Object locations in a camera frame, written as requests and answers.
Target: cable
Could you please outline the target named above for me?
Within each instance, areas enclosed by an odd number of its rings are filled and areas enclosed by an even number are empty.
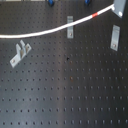
[[[54,29],[51,29],[51,30],[46,30],[46,31],[42,31],[42,32],[36,32],[36,33],[30,33],[30,34],[22,34],[22,35],[0,35],[0,38],[27,38],[27,37],[34,37],[34,36],[41,36],[41,35],[45,35],[45,34],[49,34],[49,33],[53,33],[53,32],[57,32],[59,30],[62,30],[62,29],[65,29],[65,28],[68,28],[68,27],[71,27],[71,26],[74,26],[74,25],[77,25],[77,24],[80,24],[82,22],[85,22],[87,20],[90,20],[110,9],[112,9],[114,6],[114,4],[98,11],[97,13],[94,13],[90,16],[87,16],[85,18],[82,18],[80,20],[77,20],[75,22],[72,22],[72,23],[69,23],[69,24],[65,24],[63,26],[60,26],[60,27],[57,27],[57,28],[54,28]]]

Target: screw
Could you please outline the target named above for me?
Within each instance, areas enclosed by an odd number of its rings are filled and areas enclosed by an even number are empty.
[[[113,47],[116,48],[116,44],[113,44]]]
[[[14,59],[12,60],[12,63],[15,63],[15,60]]]
[[[72,36],[72,33],[70,33],[70,36]]]

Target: metal clamp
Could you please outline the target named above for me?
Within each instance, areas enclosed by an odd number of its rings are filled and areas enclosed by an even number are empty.
[[[10,60],[10,64],[12,65],[12,67],[14,68],[32,49],[31,46],[29,44],[27,44],[25,46],[25,43],[21,40],[20,41],[21,47],[19,46],[19,44],[16,44],[16,52],[17,54]]]
[[[111,39],[111,49],[117,51],[118,50],[118,43],[119,43],[119,36],[120,36],[120,27],[114,25],[112,31],[112,39]]]
[[[115,0],[114,1],[114,6],[112,10],[120,18],[122,18],[123,16],[125,4],[126,4],[126,0]]]
[[[72,23],[73,22],[73,16],[68,16],[67,17],[67,23]],[[73,33],[73,26],[67,28],[67,38],[73,39],[74,33]]]

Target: metal bracket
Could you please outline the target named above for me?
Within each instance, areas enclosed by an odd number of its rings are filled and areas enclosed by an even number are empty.
[[[68,16],[67,17],[67,23],[72,23],[73,22],[73,16]],[[73,33],[73,26],[67,28],[67,38],[73,39],[74,33]]]
[[[122,18],[123,16],[125,4],[126,4],[126,0],[115,0],[114,1],[114,6],[112,10],[120,18]]]
[[[16,52],[17,54],[10,60],[10,64],[14,68],[30,51],[31,51],[31,46],[27,44],[25,46],[25,43],[21,40],[20,44],[22,46],[19,46],[19,44],[16,44]]]
[[[112,39],[111,39],[111,49],[117,51],[118,50],[118,43],[119,43],[119,36],[120,36],[120,27],[114,25],[112,31]]]

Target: black metal surface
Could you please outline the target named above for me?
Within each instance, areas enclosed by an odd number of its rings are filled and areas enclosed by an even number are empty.
[[[42,31],[112,4],[93,1],[2,3],[0,33]],[[108,11],[67,30],[23,41],[32,51],[16,68],[9,61],[20,39],[0,39],[0,128],[127,128],[128,4],[123,19]],[[110,49],[121,27],[118,52]]]

